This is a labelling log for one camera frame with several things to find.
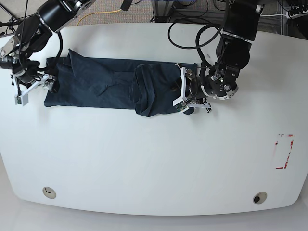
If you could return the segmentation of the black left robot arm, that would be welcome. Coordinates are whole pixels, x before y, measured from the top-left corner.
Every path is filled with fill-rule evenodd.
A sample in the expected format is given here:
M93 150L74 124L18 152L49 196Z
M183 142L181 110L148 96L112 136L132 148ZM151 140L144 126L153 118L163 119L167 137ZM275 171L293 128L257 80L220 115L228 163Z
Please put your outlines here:
M259 0L227 0L223 22L218 25L201 17L186 16L174 23L192 20L204 26L195 37L201 59L200 74L190 81L191 95L196 99L231 98L238 90L236 79L250 60L251 43L255 40L258 22L264 5ZM220 36L216 48L217 61L210 64L201 48Z

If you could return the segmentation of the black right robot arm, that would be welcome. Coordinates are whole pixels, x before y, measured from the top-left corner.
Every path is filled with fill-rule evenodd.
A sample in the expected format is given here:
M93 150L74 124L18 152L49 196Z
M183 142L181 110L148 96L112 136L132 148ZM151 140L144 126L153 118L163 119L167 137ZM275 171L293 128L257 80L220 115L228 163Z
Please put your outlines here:
M0 50L0 67L12 71L15 86L29 88L32 84L47 82L52 85L52 93L58 92L56 65L64 45L60 31L93 3L92 0L49 0L31 16L24 16L15 35ZM58 35L59 51L45 67L41 67L38 61L30 57L40 52L53 34Z

